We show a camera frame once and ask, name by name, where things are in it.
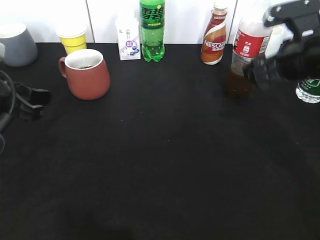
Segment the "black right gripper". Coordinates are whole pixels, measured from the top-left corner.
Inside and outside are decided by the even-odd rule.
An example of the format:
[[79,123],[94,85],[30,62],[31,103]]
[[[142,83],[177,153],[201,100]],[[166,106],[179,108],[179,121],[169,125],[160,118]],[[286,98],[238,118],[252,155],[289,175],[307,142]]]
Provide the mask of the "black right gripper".
[[265,27],[285,25],[301,42],[285,41],[271,58],[256,56],[243,69],[244,77],[262,91],[282,81],[320,78],[320,2],[296,0],[268,7]]

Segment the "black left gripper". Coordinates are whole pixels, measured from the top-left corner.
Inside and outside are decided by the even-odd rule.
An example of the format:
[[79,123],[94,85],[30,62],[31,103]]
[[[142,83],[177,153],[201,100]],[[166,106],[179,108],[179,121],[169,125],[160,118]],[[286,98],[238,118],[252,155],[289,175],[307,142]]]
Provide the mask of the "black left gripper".
[[24,121],[38,121],[43,117],[43,106],[49,104],[51,92],[16,83],[3,71],[0,72],[0,133],[9,124],[16,106],[16,115]]

